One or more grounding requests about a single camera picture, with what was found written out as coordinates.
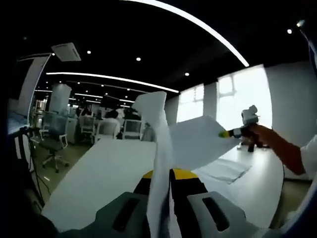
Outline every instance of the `human arm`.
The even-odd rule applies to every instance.
[[[302,162],[301,148],[289,143],[275,131],[261,125],[254,125],[250,128],[259,135],[260,141],[272,148],[281,162],[296,175],[305,173]]]

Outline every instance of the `ceiling vent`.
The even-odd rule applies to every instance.
[[[81,61],[81,58],[72,42],[52,46],[52,50],[61,61]]]

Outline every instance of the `floor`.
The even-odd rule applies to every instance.
[[[42,168],[42,162],[45,157],[48,155],[48,151],[37,146],[35,153],[35,161],[38,175],[45,182],[50,193],[54,191],[59,182],[64,178],[67,172],[74,166],[77,161],[89,150],[89,145],[68,145],[64,149],[62,156],[70,164],[69,167],[64,167],[60,165],[59,173],[55,173],[54,163],[47,163],[46,168]],[[35,173],[32,173],[33,180],[35,180]],[[45,202],[48,201],[50,194],[45,185],[39,181],[43,199]],[[290,211],[295,211],[302,200],[304,199],[309,187],[310,182],[307,181],[297,181],[297,180],[285,180],[281,199],[276,211],[276,214],[273,218],[271,228],[279,228],[282,225],[284,218],[287,213]]]

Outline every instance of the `black ceiling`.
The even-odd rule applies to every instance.
[[[277,1],[232,3],[210,0],[162,0],[197,17],[226,38],[250,66],[307,60],[307,43],[296,28],[307,3]],[[140,92],[101,87],[100,84],[137,89],[155,88],[113,79],[46,72],[82,72],[122,77],[182,91],[245,68],[207,31],[167,10],[130,1],[114,1],[89,14],[63,17],[55,12],[45,26],[23,20],[13,35],[15,56],[51,52],[51,46],[73,42],[82,61],[61,62],[52,56],[38,89],[62,81],[74,93],[109,95],[135,100]],[[292,28],[293,34],[287,34]]]

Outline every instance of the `desk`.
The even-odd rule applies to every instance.
[[[252,165],[234,183],[201,178],[207,190],[232,195],[255,225],[269,227],[283,184],[283,167],[272,151],[244,148],[222,158]],[[42,214],[60,231],[80,229],[96,212],[125,191],[133,192],[143,174],[153,169],[156,144],[136,140],[101,139],[68,172],[52,193]]]

